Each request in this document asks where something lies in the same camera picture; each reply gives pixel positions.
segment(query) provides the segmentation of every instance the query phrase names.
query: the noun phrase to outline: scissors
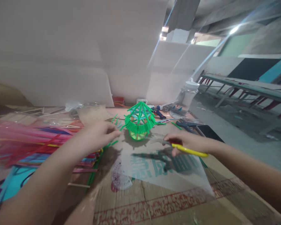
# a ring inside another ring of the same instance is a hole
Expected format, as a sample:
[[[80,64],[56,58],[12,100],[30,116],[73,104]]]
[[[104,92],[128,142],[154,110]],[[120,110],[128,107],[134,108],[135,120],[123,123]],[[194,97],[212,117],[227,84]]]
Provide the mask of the scissors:
[[[169,145],[169,146],[171,146],[173,148],[177,148],[178,150],[186,152],[186,153],[191,154],[191,155],[196,155],[196,156],[204,157],[204,158],[209,156],[206,153],[197,152],[197,151],[185,148],[180,143],[175,143],[175,142],[171,142],[171,141],[165,141],[163,139],[157,139],[157,142],[160,142],[160,143],[162,143],[164,145]]]
[[[183,119],[179,119],[179,121],[176,121],[176,124],[180,127],[183,127],[186,131],[196,134],[191,128],[195,128],[198,123],[186,122]]]

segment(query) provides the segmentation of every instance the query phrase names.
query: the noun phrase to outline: white partition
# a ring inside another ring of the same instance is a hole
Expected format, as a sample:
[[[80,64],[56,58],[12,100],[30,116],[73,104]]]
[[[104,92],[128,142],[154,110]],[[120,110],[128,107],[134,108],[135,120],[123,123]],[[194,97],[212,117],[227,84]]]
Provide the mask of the white partition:
[[[0,83],[34,105],[145,97],[167,0],[0,1]]]
[[[220,74],[224,77],[228,76],[244,58],[239,57],[212,57],[207,64],[205,71]]]
[[[213,49],[209,46],[161,42],[152,66],[146,97],[148,101],[161,104],[175,100],[185,81]]]

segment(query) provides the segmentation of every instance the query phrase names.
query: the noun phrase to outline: green straw model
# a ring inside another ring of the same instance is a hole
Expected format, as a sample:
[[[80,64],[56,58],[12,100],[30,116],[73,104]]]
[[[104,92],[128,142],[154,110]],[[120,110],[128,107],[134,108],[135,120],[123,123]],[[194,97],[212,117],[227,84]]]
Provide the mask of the green straw model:
[[[152,109],[144,102],[139,102],[127,111],[130,114],[125,116],[125,125],[123,127],[126,127],[132,139],[136,141],[144,140],[150,129],[157,124]]]

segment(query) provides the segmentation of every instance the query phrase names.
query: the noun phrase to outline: hand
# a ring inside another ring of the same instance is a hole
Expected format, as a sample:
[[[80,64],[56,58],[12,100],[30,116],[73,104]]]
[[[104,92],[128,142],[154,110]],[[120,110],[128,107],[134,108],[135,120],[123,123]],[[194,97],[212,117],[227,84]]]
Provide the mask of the hand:
[[[214,139],[202,137],[185,131],[182,131],[180,133],[167,134],[164,137],[164,140],[182,142],[182,145],[185,148],[189,148],[191,150],[207,154],[213,154],[213,152],[217,149],[217,146],[219,146],[219,144],[221,143]],[[178,150],[177,148],[174,148],[172,150],[172,156],[175,157],[177,154],[186,153]]]
[[[108,145],[120,135],[121,131],[114,124],[106,121],[96,121],[91,126],[80,130],[70,139],[70,142],[75,142],[76,149],[79,148],[86,156],[100,150],[100,148]]]

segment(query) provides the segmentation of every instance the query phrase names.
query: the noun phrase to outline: green wall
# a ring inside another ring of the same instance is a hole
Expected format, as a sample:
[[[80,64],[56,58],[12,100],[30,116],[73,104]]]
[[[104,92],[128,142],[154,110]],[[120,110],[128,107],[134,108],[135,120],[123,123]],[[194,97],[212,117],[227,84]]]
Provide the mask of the green wall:
[[[205,46],[211,46],[211,47],[217,47],[221,39],[215,39],[211,41],[202,41],[202,42],[197,42],[195,44],[197,45],[205,45]]]
[[[244,34],[230,37],[218,56],[238,57],[254,36],[255,34]]]

